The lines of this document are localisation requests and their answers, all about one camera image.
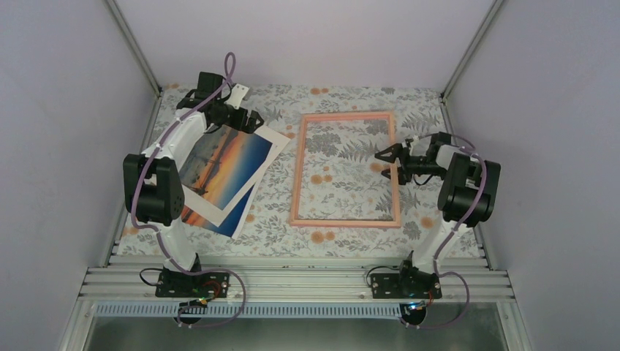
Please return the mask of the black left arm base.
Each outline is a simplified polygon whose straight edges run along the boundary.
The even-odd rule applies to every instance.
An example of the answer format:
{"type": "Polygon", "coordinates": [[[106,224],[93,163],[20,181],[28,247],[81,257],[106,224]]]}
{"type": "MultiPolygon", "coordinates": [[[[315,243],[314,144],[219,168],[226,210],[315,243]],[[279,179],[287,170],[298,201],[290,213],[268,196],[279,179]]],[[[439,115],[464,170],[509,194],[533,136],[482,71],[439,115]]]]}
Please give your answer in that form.
{"type": "Polygon", "coordinates": [[[155,290],[158,298],[226,298],[230,275],[223,272],[189,276],[163,270],[155,290]]]}

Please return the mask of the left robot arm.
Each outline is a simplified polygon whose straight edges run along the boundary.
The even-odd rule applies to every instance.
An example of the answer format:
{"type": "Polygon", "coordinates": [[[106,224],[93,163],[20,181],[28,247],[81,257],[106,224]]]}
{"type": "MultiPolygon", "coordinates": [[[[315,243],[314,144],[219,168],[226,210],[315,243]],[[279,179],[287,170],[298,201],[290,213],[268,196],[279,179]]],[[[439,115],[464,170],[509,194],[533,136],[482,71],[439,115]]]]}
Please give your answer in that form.
{"type": "Polygon", "coordinates": [[[122,164],[125,206],[133,227],[154,231],[165,256],[164,268],[178,272],[174,285],[186,296],[203,288],[196,251],[181,221],[185,206],[179,170],[199,139],[227,126],[246,134],[264,123],[255,111],[241,107],[249,88],[231,75],[202,72],[197,88],[177,104],[173,120],[147,149],[128,154],[122,164]]]}

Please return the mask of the white mat board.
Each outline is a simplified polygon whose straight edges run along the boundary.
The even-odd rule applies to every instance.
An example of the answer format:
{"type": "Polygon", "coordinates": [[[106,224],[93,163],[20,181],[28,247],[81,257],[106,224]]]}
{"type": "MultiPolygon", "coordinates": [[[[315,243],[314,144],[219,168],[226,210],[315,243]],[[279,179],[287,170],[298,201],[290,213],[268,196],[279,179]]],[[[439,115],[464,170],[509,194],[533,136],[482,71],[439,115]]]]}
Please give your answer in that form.
{"type": "Polygon", "coordinates": [[[222,226],[289,141],[267,126],[253,134],[222,127],[202,135],[179,170],[185,194],[182,221],[222,226]]]}

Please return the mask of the pink wooden picture frame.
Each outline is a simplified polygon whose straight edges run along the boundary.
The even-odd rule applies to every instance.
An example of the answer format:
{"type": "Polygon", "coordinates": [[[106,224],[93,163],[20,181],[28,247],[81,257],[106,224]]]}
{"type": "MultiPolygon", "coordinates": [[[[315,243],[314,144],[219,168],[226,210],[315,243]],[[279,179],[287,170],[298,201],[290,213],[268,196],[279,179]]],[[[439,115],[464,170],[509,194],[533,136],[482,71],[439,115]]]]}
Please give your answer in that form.
{"type": "Polygon", "coordinates": [[[344,227],[344,228],[379,228],[390,229],[400,228],[402,226],[400,200],[398,192],[398,180],[392,178],[392,209],[394,210],[393,219],[390,221],[379,221],[370,219],[301,219],[298,217],[300,206],[301,182],[303,175],[303,162],[305,158],[306,132],[311,122],[326,121],[365,121],[365,120],[382,120],[387,122],[388,136],[390,144],[396,142],[395,137],[395,121],[391,111],[372,111],[372,112],[347,112],[347,113],[315,113],[305,114],[300,123],[300,131],[298,134],[298,147],[295,163],[295,177],[292,187],[292,202],[289,216],[289,223],[293,227],[344,227]]]}

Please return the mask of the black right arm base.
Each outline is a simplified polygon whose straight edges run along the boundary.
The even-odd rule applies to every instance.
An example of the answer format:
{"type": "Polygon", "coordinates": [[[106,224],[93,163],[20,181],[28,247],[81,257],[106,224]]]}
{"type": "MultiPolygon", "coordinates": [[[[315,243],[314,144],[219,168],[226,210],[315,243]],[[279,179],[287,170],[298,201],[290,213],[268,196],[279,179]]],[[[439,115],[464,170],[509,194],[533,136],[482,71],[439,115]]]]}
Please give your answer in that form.
{"type": "Polygon", "coordinates": [[[413,270],[409,273],[371,273],[375,299],[440,299],[442,288],[435,273],[413,270]]]}

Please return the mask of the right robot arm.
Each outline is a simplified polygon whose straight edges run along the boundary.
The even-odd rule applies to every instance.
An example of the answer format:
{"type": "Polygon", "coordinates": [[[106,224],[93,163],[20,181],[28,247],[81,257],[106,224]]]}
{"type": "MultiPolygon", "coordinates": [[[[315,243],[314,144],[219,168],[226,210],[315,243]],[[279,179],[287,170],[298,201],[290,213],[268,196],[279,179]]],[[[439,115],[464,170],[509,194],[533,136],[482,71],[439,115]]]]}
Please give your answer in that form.
{"type": "Polygon", "coordinates": [[[457,135],[437,132],[427,137],[430,142],[422,155],[414,154],[414,144],[422,138],[412,137],[388,146],[374,157],[397,165],[395,170],[382,174],[396,179],[401,186],[424,185],[418,176],[437,177],[442,182],[436,201],[441,219],[411,255],[414,267],[425,273],[439,273],[441,261],[455,241],[468,229],[490,219],[502,166],[482,158],[466,139],[462,140],[464,146],[457,146],[453,142],[457,135]]]}

